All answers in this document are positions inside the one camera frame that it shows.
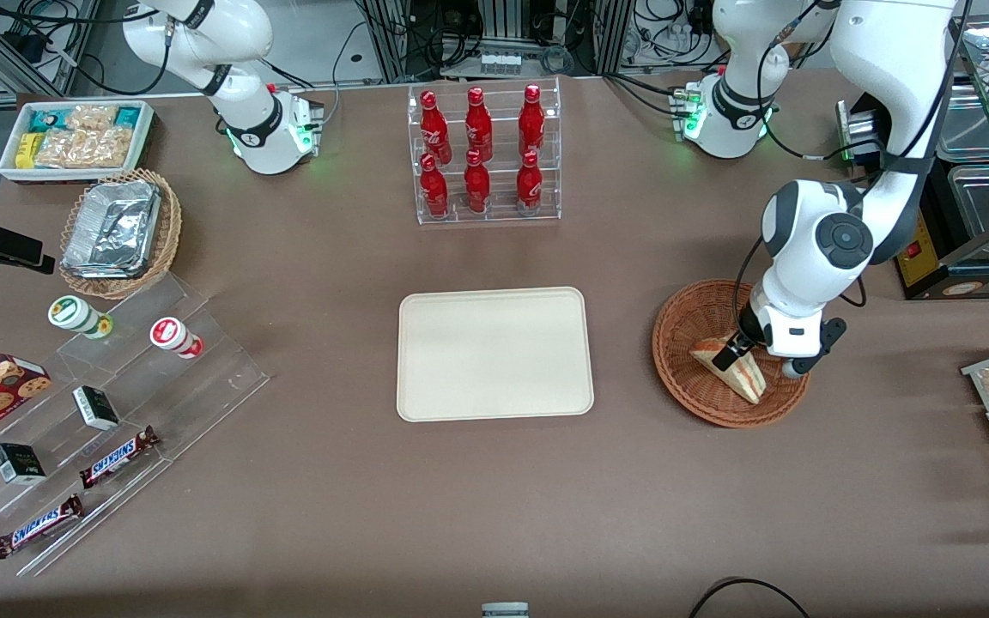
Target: coca-cola bottle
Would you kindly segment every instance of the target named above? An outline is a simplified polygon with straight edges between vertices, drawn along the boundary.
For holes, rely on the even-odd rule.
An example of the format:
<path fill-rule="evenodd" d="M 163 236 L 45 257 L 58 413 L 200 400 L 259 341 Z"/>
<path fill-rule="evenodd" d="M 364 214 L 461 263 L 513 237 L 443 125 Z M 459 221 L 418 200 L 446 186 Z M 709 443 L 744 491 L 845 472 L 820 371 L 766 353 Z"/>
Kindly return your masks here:
<path fill-rule="evenodd" d="M 491 197 L 491 176 L 483 167 L 483 157 L 479 149 L 468 151 L 468 168 L 464 171 L 464 186 L 468 189 L 468 208 L 476 215 L 487 212 Z"/>
<path fill-rule="evenodd" d="M 541 87 L 525 86 L 525 105 L 518 116 L 518 151 L 522 156 L 530 148 L 539 152 L 544 145 L 544 109 L 541 108 Z"/>
<path fill-rule="evenodd" d="M 537 168 L 537 151 L 526 152 L 521 157 L 518 170 L 518 214 L 534 216 L 541 208 L 541 183 L 544 176 Z"/>
<path fill-rule="evenodd" d="M 495 136 L 491 129 L 491 112 L 483 104 L 483 89 L 468 88 L 468 116 L 464 118 L 468 131 L 468 148 L 479 151 L 483 161 L 495 156 Z"/>
<path fill-rule="evenodd" d="M 429 216 L 444 219 L 448 216 L 448 186 L 445 184 L 445 177 L 437 169 L 437 161 L 432 154 L 422 153 L 419 163 L 422 165 L 419 184 L 422 185 L 422 198 L 427 203 Z"/>
<path fill-rule="evenodd" d="M 448 161 L 452 161 L 452 146 L 448 145 L 448 123 L 437 109 L 437 97 L 425 90 L 419 101 L 422 102 L 422 140 L 427 145 L 427 152 L 433 154 L 440 165 L 448 165 Z"/>

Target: chocolate bar wrapper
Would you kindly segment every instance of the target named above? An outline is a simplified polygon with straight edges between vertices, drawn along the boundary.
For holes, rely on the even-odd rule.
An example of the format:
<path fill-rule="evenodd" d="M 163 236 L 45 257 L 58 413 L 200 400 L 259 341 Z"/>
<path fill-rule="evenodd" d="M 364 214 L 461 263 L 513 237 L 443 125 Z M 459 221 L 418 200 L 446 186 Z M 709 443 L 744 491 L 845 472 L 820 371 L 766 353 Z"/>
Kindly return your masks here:
<path fill-rule="evenodd" d="M 80 472 L 79 476 L 82 478 L 82 487 L 86 489 L 93 488 L 102 477 L 109 476 L 115 470 L 120 470 L 122 466 L 132 461 L 138 454 L 148 450 L 150 446 L 156 445 L 157 442 L 158 437 L 155 435 L 155 430 L 152 429 L 152 426 L 148 425 L 146 429 L 133 435 L 132 439 L 129 439 L 124 445 L 119 446 L 113 453 L 100 458 L 98 463 Z"/>
<path fill-rule="evenodd" d="M 71 497 L 67 498 L 67 501 L 62 505 L 16 529 L 12 535 L 0 536 L 0 560 L 20 550 L 25 543 L 32 541 L 35 537 L 44 535 L 65 521 L 81 518 L 82 515 L 82 501 L 79 500 L 77 494 L 71 494 Z"/>

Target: wicker basket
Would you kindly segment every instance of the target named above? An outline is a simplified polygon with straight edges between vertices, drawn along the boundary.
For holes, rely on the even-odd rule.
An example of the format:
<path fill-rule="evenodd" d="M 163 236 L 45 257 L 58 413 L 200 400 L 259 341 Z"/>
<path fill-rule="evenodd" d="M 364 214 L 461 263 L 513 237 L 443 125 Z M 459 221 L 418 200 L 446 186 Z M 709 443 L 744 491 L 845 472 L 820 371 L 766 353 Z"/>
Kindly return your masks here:
<path fill-rule="evenodd" d="M 684 408 L 723 427 L 758 427 L 780 420 L 792 411 L 808 390 L 808 375 L 787 379 L 781 375 L 784 360 L 754 348 L 754 360 L 766 379 L 761 403 L 753 404 L 712 375 L 689 349 L 709 337 L 730 337 L 735 332 L 731 293 L 735 282 L 709 279 L 684 287 L 659 310 L 651 348 L 655 368 L 667 391 Z M 738 304 L 745 304 L 750 285 L 738 289 Z"/>
<path fill-rule="evenodd" d="M 59 274 L 63 275 L 67 285 L 79 294 L 88 296 L 99 296 L 109 300 L 121 300 L 143 289 L 154 282 L 159 281 L 166 271 L 170 270 L 173 262 L 173 255 L 178 251 L 178 234 L 181 234 L 181 206 L 178 203 L 178 196 L 173 194 L 170 184 L 167 183 L 158 173 L 150 172 L 148 169 L 133 169 L 132 172 L 118 173 L 117 176 L 110 176 L 109 179 L 99 180 L 99 183 L 130 183 L 132 180 L 147 180 L 154 183 L 162 191 L 162 201 L 158 210 L 158 222 L 155 226 L 155 242 L 152 245 L 152 261 L 148 271 L 137 279 L 83 279 L 70 275 L 63 269 L 63 261 L 60 261 Z M 82 206 L 82 199 L 85 198 L 84 191 L 79 199 L 75 200 L 75 207 L 71 209 L 71 214 L 67 218 L 67 226 L 64 227 L 62 239 L 59 241 L 59 250 L 67 251 L 67 241 L 70 241 L 71 231 L 75 228 L 75 219 L 79 215 L 79 207 Z"/>

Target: acrylic bottle rack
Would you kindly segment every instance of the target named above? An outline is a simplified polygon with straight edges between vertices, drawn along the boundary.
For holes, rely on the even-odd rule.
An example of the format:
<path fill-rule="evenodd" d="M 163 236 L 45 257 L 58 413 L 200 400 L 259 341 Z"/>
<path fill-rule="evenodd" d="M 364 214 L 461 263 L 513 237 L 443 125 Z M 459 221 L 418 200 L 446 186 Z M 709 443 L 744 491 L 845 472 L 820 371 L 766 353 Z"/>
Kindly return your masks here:
<path fill-rule="evenodd" d="M 204 304 L 204 297 L 168 274 L 110 310 L 113 333 L 106 339 L 72 337 L 43 361 L 52 386 L 0 421 L 0 442 L 32 446 L 47 478 L 27 488 L 7 484 L 0 475 L 0 536 L 71 494 L 79 495 L 86 515 L 0 560 L 4 571 L 19 576 L 44 571 L 268 382 Z M 150 343 L 150 325 L 164 316 L 180 319 L 204 340 L 196 359 L 180 359 Z M 117 429 L 99 431 L 82 422 L 71 392 L 83 384 L 106 392 L 121 419 Z M 161 439 L 158 445 L 94 488 L 82 488 L 79 470 L 148 425 Z"/>
<path fill-rule="evenodd" d="M 518 212 L 518 170 L 521 169 L 521 153 L 518 150 L 518 115 L 525 103 L 525 86 L 536 83 L 541 87 L 541 107 L 544 109 L 544 145 L 539 149 L 538 168 L 544 176 L 541 183 L 541 208 L 536 215 L 522 216 Z M 411 143 L 411 172 L 415 177 L 415 204 L 420 224 L 427 223 L 501 223 L 528 222 L 560 219 L 561 204 L 561 101 L 560 82 L 557 79 L 533 79 L 533 81 L 479 82 L 484 102 L 490 110 L 494 126 L 494 158 L 487 161 L 491 178 L 490 205 L 484 215 L 476 215 L 468 208 L 467 191 L 464 188 L 464 170 L 468 152 L 467 134 L 464 133 L 464 117 L 468 113 L 468 83 L 439 82 L 412 86 L 408 95 L 408 136 Z M 429 215 L 422 196 L 419 177 L 422 168 L 419 157 L 425 152 L 422 141 L 422 106 L 419 94 L 432 90 L 437 95 L 437 106 L 448 123 L 448 141 L 452 146 L 452 160 L 440 168 L 448 183 L 448 216 L 434 219 Z"/>

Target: table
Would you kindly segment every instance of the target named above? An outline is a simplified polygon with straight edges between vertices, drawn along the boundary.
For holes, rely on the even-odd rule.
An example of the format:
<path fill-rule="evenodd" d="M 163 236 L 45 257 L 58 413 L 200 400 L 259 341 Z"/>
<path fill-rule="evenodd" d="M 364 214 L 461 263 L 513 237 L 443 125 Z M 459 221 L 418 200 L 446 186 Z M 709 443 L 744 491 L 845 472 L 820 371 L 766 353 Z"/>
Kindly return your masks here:
<path fill-rule="evenodd" d="M 768 142 L 717 161 L 607 82 L 562 87 L 564 220 L 494 230 L 417 226 L 405 88 L 345 91 L 322 156 L 278 177 L 224 148 L 203 98 L 153 99 L 173 269 L 275 378 L 44 575 L 0 575 L 0 615 L 686 615 L 731 575 L 813 615 L 989 615 L 989 426 L 957 371 L 989 356 L 989 301 L 908 304 L 875 267 L 866 308 L 828 312 L 849 331 L 796 411 L 707 425 L 657 379 L 656 311 L 735 275 L 780 185 L 841 172 Z M 777 132 L 828 152 L 856 95 L 797 71 Z M 3 183 L 0 224 L 55 246 L 78 191 Z M 403 297 L 556 285 L 586 297 L 589 414 L 397 417 Z M 0 267 L 0 352 L 62 343 L 44 312 L 63 292 Z M 702 615 L 743 611 L 788 606 L 731 588 Z"/>

